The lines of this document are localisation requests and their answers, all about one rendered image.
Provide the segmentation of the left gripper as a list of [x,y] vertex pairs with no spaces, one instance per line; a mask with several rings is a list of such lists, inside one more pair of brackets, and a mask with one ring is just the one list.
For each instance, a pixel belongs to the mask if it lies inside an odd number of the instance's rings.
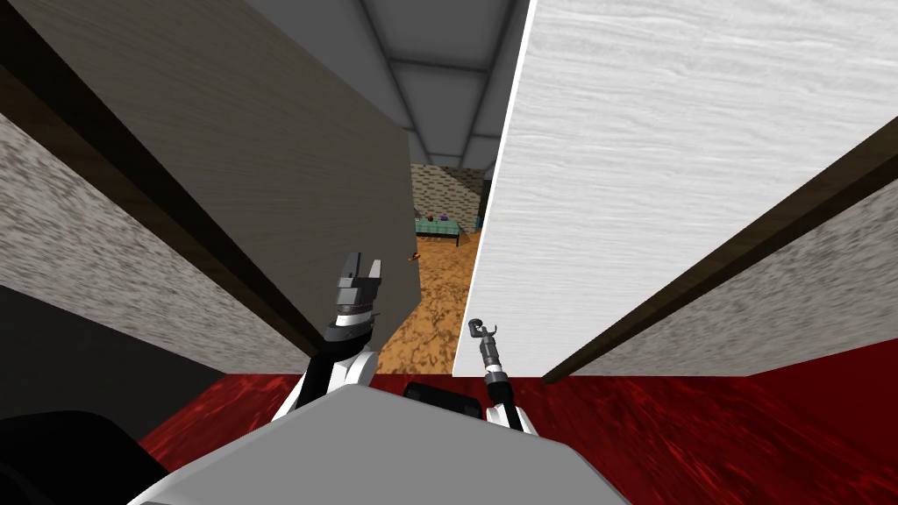
[[337,305],[372,305],[377,297],[381,278],[381,260],[373,260],[367,277],[358,277],[360,252],[348,254],[338,282]]

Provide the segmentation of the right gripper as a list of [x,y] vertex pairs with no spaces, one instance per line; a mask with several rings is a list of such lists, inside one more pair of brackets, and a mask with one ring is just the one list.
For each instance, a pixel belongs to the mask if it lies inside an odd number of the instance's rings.
[[497,332],[497,325],[494,325],[492,330],[487,328],[487,332],[484,332],[482,320],[474,318],[468,322],[468,329],[473,338],[480,338],[479,350],[481,356],[497,355],[494,339],[494,335]]

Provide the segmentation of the green table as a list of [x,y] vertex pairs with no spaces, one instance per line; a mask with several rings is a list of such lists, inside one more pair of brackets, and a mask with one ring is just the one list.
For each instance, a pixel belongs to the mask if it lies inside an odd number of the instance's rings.
[[455,245],[460,244],[461,228],[454,220],[436,217],[432,220],[427,217],[416,218],[415,230],[417,236],[453,238]]

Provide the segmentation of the grey-brown wooden door leaf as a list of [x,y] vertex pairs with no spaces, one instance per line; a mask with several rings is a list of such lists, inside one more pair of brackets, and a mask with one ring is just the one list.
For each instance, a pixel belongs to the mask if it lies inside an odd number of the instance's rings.
[[421,299],[405,131],[245,0],[0,0],[14,118],[313,353],[350,253],[380,260],[370,345]]

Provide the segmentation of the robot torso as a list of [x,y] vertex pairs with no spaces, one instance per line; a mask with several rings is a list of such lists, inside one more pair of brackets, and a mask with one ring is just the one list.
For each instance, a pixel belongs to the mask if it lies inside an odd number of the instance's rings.
[[630,505],[547,438],[347,385],[158,480],[129,505]]

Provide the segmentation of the white wooden door leaf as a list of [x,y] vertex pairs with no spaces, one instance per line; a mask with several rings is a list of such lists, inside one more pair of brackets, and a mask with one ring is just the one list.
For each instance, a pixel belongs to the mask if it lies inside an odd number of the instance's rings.
[[746,376],[898,337],[898,0],[536,0],[466,318],[504,371]]

